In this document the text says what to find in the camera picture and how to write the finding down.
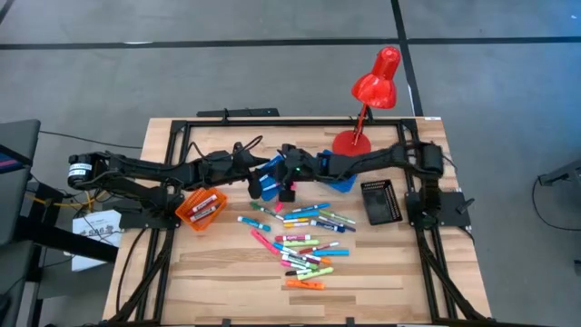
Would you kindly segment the blue thin marker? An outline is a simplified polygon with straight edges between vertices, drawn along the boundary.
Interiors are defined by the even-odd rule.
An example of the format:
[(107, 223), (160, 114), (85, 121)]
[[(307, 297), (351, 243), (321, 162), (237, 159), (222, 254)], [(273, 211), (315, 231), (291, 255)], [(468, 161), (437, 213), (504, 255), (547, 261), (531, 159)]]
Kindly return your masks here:
[(330, 206), (330, 203), (318, 203), (318, 204), (313, 204), (313, 205), (293, 209), (291, 212), (292, 213), (302, 213), (302, 212), (307, 212), (307, 211), (315, 211), (315, 210), (327, 208), (329, 206)]

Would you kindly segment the orange plastic basket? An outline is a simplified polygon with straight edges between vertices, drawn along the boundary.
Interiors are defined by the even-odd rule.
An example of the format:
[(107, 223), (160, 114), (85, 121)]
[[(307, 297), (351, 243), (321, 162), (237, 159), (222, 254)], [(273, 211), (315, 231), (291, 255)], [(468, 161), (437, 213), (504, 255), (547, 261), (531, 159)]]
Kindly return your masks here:
[[(212, 194), (217, 195), (217, 199), (202, 208), (200, 211), (204, 210), (205, 208), (211, 207), (216, 205), (217, 210), (210, 216), (202, 218), (201, 220), (192, 223), (190, 221), (190, 217), (195, 213), (191, 212), (191, 209), (194, 205), (201, 202), (202, 200), (206, 199), (207, 197), (211, 196)], [(226, 207), (227, 204), (227, 197), (224, 193), (220, 192), (216, 188), (210, 189), (198, 189), (192, 192), (182, 204), (180, 204), (177, 209), (175, 210), (175, 215), (179, 217), (185, 224), (193, 228), (195, 231), (203, 231), (205, 230), (218, 216), (218, 214)]]

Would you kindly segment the black aluminium table frame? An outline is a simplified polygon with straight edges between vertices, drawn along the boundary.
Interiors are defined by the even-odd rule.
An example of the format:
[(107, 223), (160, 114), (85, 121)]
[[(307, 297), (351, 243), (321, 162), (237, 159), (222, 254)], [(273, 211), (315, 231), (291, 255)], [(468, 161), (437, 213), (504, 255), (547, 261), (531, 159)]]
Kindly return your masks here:
[[(331, 146), (334, 137), (351, 128), (340, 118), (216, 119), (157, 118), (149, 122), (141, 157), (178, 162), (182, 157), (229, 150), (234, 143), (260, 137), (260, 157), (274, 156), (283, 144), (312, 154)], [(334, 272), (321, 277), (321, 291), (285, 286), (278, 256), (251, 236), (239, 216), (263, 222), (269, 216), (251, 208), (245, 183), (223, 187), (226, 208), (209, 227), (196, 232), (183, 226), (174, 233), (166, 267), (164, 295), (151, 289), (144, 318), (161, 313), (164, 325), (222, 323), (308, 327), (311, 324), (423, 323), (431, 319), (417, 238), (407, 222), (372, 226), (359, 188), (338, 193), (324, 184), (302, 183), (298, 206), (330, 203), (330, 209), (356, 222), (355, 232), (334, 233), (316, 226), (309, 233), (323, 242), (337, 241), (350, 250), (332, 261)]]

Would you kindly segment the black plastic basket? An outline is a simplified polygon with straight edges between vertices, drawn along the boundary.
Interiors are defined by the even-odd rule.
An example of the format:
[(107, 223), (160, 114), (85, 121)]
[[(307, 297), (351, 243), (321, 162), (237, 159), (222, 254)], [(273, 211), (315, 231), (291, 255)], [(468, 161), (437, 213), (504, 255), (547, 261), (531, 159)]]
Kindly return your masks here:
[(360, 188), (371, 225), (399, 223), (403, 220), (391, 180), (362, 183)]

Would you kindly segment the red thin marker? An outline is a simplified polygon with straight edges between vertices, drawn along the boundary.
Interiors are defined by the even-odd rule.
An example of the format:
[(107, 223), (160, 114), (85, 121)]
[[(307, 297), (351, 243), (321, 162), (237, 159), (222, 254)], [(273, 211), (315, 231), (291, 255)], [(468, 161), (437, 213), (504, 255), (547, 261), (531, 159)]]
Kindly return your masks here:
[(325, 250), (331, 247), (335, 247), (340, 245), (340, 242), (331, 242), (331, 243), (324, 243), (315, 247), (310, 247), (310, 248), (305, 248), (305, 249), (301, 249), (299, 250), (300, 254), (306, 254), (306, 253), (314, 253), (315, 251), (319, 251), (319, 250)]

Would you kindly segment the dark blue whiteboard marker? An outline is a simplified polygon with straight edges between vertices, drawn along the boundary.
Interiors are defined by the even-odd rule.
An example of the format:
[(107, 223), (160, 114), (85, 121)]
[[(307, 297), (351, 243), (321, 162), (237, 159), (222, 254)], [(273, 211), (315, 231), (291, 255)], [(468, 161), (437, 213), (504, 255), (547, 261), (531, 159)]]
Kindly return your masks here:
[(324, 228), (326, 230), (330, 230), (330, 231), (337, 232), (337, 233), (345, 233), (345, 231), (346, 231), (343, 226), (338, 226), (338, 225), (334, 225), (334, 224), (330, 224), (330, 223), (323, 223), (323, 222), (316, 221), (316, 220), (311, 220), (310, 225)]

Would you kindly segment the orange highlighter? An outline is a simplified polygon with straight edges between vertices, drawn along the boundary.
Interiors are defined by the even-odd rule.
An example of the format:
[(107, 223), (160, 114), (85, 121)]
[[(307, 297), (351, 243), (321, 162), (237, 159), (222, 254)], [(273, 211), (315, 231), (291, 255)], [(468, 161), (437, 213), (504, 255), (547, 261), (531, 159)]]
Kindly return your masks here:
[(310, 290), (317, 290), (321, 291), (325, 289), (325, 285), (322, 282), (309, 282), (309, 281), (301, 281), (301, 280), (286, 280), (285, 286), (289, 288), (301, 288), (301, 289), (310, 289)]

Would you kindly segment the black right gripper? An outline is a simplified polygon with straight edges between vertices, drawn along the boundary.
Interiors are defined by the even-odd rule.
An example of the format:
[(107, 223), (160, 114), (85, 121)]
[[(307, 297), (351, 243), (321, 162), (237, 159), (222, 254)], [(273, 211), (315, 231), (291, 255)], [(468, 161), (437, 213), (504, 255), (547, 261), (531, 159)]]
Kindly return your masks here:
[(280, 185), (295, 182), (323, 182), (320, 160), (292, 144), (283, 144), (279, 150), (282, 161), (276, 165), (276, 180)]

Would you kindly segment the teal whiteboard marker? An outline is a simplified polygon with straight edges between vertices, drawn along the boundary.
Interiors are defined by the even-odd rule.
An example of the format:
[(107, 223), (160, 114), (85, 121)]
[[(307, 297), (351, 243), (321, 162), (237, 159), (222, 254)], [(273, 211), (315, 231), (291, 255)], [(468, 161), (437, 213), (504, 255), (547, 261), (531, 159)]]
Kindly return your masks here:
[(257, 228), (257, 229), (260, 229), (260, 230), (263, 230), (265, 232), (269, 232), (271, 230), (271, 227), (269, 225), (264, 224), (264, 223), (260, 223), (260, 222), (258, 222), (256, 220), (253, 220), (253, 219), (248, 218), (248, 217), (239, 216), (237, 218), (237, 221), (239, 223), (245, 223), (245, 224), (247, 224), (249, 226), (252, 226), (252, 227)]

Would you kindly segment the red desk lamp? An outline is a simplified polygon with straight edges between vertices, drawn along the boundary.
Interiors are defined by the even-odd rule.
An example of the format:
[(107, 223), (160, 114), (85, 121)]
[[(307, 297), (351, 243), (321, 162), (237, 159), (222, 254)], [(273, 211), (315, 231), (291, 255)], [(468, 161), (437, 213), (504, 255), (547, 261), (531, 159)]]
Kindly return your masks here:
[(401, 59), (400, 51), (393, 46), (379, 50), (369, 73), (363, 75), (352, 87), (351, 94), (362, 104), (358, 121), (352, 131), (339, 133), (332, 144), (335, 154), (355, 156), (371, 149), (369, 138), (363, 133), (364, 122), (371, 108), (393, 109), (397, 103), (394, 76)]

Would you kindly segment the blue plastic basket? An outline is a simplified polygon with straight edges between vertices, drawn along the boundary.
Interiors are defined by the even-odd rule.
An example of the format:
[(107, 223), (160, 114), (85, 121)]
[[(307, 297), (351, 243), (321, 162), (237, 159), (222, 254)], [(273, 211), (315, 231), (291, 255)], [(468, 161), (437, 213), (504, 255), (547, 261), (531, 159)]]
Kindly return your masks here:
[[(333, 154), (333, 152), (329, 149), (324, 149), (322, 152), (317, 153), (317, 157), (321, 159), (321, 169), (326, 173), (328, 171), (329, 160), (328, 156)], [(329, 187), (335, 189), (340, 193), (349, 193), (356, 180), (357, 175), (352, 175), (349, 179), (345, 179), (342, 181), (323, 181), (324, 184), (328, 185)]]
[[(262, 168), (267, 168), (270, 170), (271, 168), (274, 169), (279, 161), (282, 160), (280, 155), (275, 156), (272, 158), (268, 163), (264, 164)], [(265, 188), (271, 184), (278, 183), (274, 177), (272, 177), (269, 173), (266, 173), (260, 178), (261, 188)], [(272, 200), (277, 195), (276, 188), (271, 189), (269, 191), (261, 191), (261, 199), (265, 202)]]

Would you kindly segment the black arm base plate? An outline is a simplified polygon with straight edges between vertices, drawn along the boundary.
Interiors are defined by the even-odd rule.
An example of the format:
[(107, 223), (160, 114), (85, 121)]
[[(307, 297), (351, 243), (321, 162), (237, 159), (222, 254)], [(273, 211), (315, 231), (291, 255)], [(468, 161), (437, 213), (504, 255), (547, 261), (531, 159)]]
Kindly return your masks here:
[(473, 202), (473, 199), (466, 200), (461, 192), (439, 192), (431, 200), (422, 193), (407, 193), (405, 196), (409, 223), (422, 229), (436, 225), (469, 227), (468, 207)]
[(114, 207), (121, 215), (121, 229), (174, 229), (181, 226), (181, 220), (164, 211), (153, 211), (143, 208)]

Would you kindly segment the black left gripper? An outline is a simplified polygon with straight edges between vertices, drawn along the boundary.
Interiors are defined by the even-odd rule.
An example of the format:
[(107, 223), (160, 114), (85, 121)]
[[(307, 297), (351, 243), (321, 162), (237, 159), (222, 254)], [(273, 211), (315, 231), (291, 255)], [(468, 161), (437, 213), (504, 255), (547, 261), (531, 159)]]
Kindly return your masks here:
[(258, 199), (261, 197), (262, 191), (260, 177), (252, 168), (267, 164), (269, 161), (269, 158), (255, 157), (242, 144), (235, 144), (233, 152), (228, 158), (215, 163), (212, 185), (232, 184), (246, 180), (249, 184), (248, 193), (251, 199)]

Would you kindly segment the red whiteboard marker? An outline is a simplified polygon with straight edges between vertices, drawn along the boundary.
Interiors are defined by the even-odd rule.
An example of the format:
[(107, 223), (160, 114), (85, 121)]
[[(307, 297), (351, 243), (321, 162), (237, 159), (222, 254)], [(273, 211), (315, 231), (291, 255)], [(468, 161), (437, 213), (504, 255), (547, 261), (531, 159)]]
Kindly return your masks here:
[(196, 205), (194, 205), (193, 208), (191, 209), (191, 212), (192, 213), (199, 212), (202, 208), (204, 208), (208, 204), (214, 202), (216, 199), (217, 199), (217, 195), (216, 194), (212, 194), (211, 196), (207, 197), (206, 199), (204, 199), (201, 202), (199, 202)]

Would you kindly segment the pink highlighter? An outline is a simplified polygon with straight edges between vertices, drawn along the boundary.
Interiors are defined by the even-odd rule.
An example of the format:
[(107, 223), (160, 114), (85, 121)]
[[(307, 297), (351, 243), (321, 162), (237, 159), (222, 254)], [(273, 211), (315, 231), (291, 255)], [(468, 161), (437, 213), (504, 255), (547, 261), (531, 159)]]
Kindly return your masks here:
[(296, 191), (294, 183), (278, 185), (276, 191), (278, 196), (275, 205), (276, 212), (280, 212), (285, 203), (293, 203), (295, 201)]
[(280, 250), (270, 243), (257, 229), (251, 229), (251, 235), (273, 255), (279, 255)]

